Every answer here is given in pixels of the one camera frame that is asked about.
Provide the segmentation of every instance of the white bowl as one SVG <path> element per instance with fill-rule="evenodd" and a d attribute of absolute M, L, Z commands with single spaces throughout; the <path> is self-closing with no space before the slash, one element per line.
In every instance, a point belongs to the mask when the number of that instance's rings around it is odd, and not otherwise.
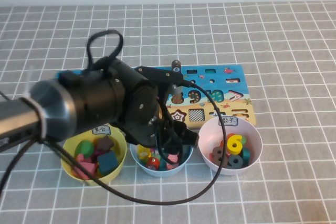
<path fill-rule="evenodd" d="M 260 158 L 262 149 L 262 140 L 257 129 L 249 122 L 237 118 L 235 116 L 224 116 L 223 119 L 235 118 L 237 125 L 231 124 L 227 126 L 225 124 L 226 134 L 234 133 L 238 135 L 243 135 L 246 137 L 246 147 L 249 149 L 251 157 L 249 165 L 241 169 L 226 169 L 222 168 L 221 174 L 223 175 L 236 175 L 240 174 L 255 164 L 255 162 Z M 209 160 L 209 154 L 212 153 L 213 148 L 218 147 L 220 142 L 223 140 L 222 127 L 219 125 L 219 119 L 212 118 L 207 121 L 199 131 L 198 147 L 202 153 L 205 163 L 215 172 L 218 170 L 218 165 L 215 165 Z"/>
<path fill-rule="evenodd" d="M 155 177 L 162 177 L 162 178 L 173 176 L 174 174 L 178 173 L 183 168 L 183 166 L 185 166 L 185 163 L 188 161 L 188 159 L 191 157 L 191 154 L 193 153 L 193 148 L 192 147 L 189 147 L 189 148 L 190 148 L 190 151 L 189 151 L 188 157 L 187 158 L 184 157 L 183 158 L 184 162 L 180 166 L 178 166 L 177 168 L 174 168 L 174 169 L 171 169 L 171 170 L 150 170 L 147 167 L 143 166 L 143 164 L 139 161 L 138 152 L 137 152 L 137 150 L 138 150 L 137 145 L 130 144 L 131 155 L 134 158 L 134 160 L 137 162 L 137 164 L 146 173 L 148 173 L 152 176 L 155 176 Z"/>

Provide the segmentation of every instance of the blue bowl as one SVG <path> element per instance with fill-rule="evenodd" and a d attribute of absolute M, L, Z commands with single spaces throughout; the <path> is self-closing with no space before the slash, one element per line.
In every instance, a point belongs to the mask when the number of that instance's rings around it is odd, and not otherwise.
<path fill-rule="evenodd" d="M 184 154 L 183 155 L 183 163 L 178 166 L 177 168 L 171 169 L 171 170 L 150 170 L 147 167 L 145 167 L 142 162 L 138 158 L 138 146 L 130 144 L 130 151 L 131 155 L 134 158 L 134 160 L 138 163 L 138 165 L 148 174 L 155 176 L 155 177 L 170 177 L 173 176 L 174 174 L 178 173 L 184 166 L 185 163 L 189 160 L 191 157 L 191 154 L 193 153 L 193 148 L 192 147 L 186 147 L 184 148 Z"/>

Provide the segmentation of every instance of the green wooden block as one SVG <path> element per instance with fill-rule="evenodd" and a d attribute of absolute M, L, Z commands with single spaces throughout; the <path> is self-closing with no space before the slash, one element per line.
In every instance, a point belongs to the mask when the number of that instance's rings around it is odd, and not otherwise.
<path fill-rule="evenodd" d="M 250 150 L 248 148 L 243 148 L 240 152 L 240 156 L 243 159 L 243 166 L 248 166 L 251 157 Z"/>
<path fill-rule="evenodd" d="M 94 145 L 88 140 L 83 140 L 77 145 L 75 155 L 77 157 L 81 153 L 84 157 L 90 157 L 94 151 Z"/>
<path fill-rule="evenodd" d="M 242 138 L 242 141 L 241 141 L 241 143 L 242 143 L 242 145 L 243 145 L 243 147 L 244 147 L 244 145 L 246 144 L 246 137 L 244 137 L 244 136 L 241 136 Z"/>

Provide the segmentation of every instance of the plastic bowl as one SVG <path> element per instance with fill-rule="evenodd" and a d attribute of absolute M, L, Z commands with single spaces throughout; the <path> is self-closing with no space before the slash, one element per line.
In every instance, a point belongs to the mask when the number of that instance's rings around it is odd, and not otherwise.
<path fill-rule="evenodd" d="M 225 123 L 226 134 L 235 133 L 243 135 L 246 137 L 246 147 L 249 148 L 251 157 L 249 165 L 241 169 L 226 169 L 222 168 L 221 174 L 223 175 L 236 175 L 240 174 L 255 164 L 255 162 L 260 158 L 262 149 L 262 140 L 257 129 L 249 122 L 237 118 L 235 116 L 224 116 L 223 118 L 234 118 L 236 126 L 234 123 L 228 125 Z M 215 165 L 209 160 L 209 154 L 212 152 L 213 148 L 220 145 L 221 140 L 223 140 L 222 127 L 219 124 L 218 118 L 212 118 L 207 121 L 199 131 L 198 147 L 202 153 L 205 163 L 214 171 L 218 170 L 218 165 Z"/>
<path fill-rule="evenodd" d="M 193 148 L 192 147 L 187 147 L 187 149 L 184 149 L 184 153 L 188 153 L 187 158 L 184 156 L 184 162 L 178 166 L 177 168 L 171 169 L 171 170 L 150 170 L 147 167 L 143 166 L 143 164 L 139 161 L 138 159 L 138 146 L 137 145 L 133 145 L 130 144 L 130 151 L 132 154 L 132 157 L 134 158 L 134 160 L 137 162 L 137 164 L 148 174 L 155 176 L 155 177 L 170 177 L 175 175 L 176 173 L 178 173 L 183 166 L 185 166 L 185 163 L 188 161 L 188 159 L 191 157 L 191 154 L 193 153 Z"/>
<path fill-rule="evenodd" d="M 86 131 L 84 133 L 81 133 L 77 136 L 73 136 L 72 138 L 69 138 L 66 140 L 66 142 L 63 145 L 63 149 L 65 149 L 71 156 L 75 156 L 75 149 L 77 145 L 82 141 L 82 140 L 89 140 L 90 142 L 93 142 L 96 138 L 99 137 L 104 137 L 108 135 L 110 138 L 114 140 L 114 142 L 118 144 L 120 148 L 120 152 L 116 153 L 117 155 L 117 160 L 119 163 L 119 166 L 110 174 L 101 177 L 99 180 L 104 182 L 105 184 L 108 184 L 111 180 L 113 180 L 121 171 L 121 168 L 124 164 L 125 157 L 126 157 L 126 152 L 127 152 L 127 144 L 124 136 L 121 134 L 121 132 L 110 125 L 104 125 L 104 127 L 109 127 L 110 128 L 110 133 L 111 134 L 93 134 L 93 131 Z M 68 165 L 63 159 L 61 159 L 61 164 L 63 169 L 66 171 L 66 173 L 73 179 L 84 182 L 86 181 L 90 186 L 96 186 L 97 184 L 93 180 L 83 180 L 80 178 L 75 177 L 72 174 L 72 169 L 71 166 Z"/>

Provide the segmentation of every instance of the star shape cutout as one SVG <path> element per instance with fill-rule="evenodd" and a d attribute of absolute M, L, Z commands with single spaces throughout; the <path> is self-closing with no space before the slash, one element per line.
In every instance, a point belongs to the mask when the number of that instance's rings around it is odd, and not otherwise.
<path fill-rule="evenodd" d="M 174 113 L 171 114 L 172 118 L 174 120 L 180 121 L 180 122 L 184 122 L 185 117 L 187 116 L 186 113 L 182 112 L 181 110 L 176 110 Z"/>

